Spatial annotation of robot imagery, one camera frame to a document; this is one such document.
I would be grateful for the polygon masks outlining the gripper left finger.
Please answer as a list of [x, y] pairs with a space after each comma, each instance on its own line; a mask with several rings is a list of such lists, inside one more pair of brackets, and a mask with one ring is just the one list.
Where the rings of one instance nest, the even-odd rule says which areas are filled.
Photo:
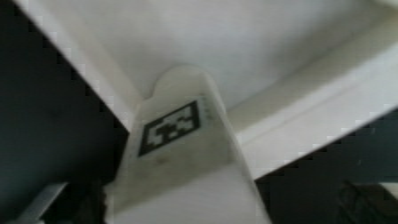
[[105, 193], [98, 181], [51, 183], [14, 219], [14, 224], [107, 224]]

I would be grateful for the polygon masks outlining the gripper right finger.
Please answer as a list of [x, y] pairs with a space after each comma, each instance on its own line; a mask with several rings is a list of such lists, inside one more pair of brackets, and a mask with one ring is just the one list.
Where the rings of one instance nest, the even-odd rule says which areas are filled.
[[336, 224], [398, 224], [398, 182], [343, 182]]

